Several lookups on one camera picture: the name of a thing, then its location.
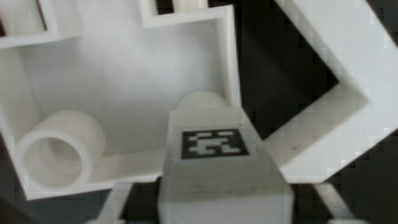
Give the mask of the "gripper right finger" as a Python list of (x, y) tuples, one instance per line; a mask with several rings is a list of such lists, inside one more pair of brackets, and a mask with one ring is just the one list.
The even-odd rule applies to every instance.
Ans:
[(313, 187), (332, 215), (327, 224), (364, 224), (364, 221), (353, 215), (332, 184), (314, 184)]

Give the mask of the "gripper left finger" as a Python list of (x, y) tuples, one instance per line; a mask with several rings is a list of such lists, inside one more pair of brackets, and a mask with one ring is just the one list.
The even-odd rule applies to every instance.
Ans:
[(131, 186), (131, 183), (117, 183), (114, 185), (99, 215), (92, 220), (87, 221), (85, 224), (126, 224), (121, 215), (131, 192)]

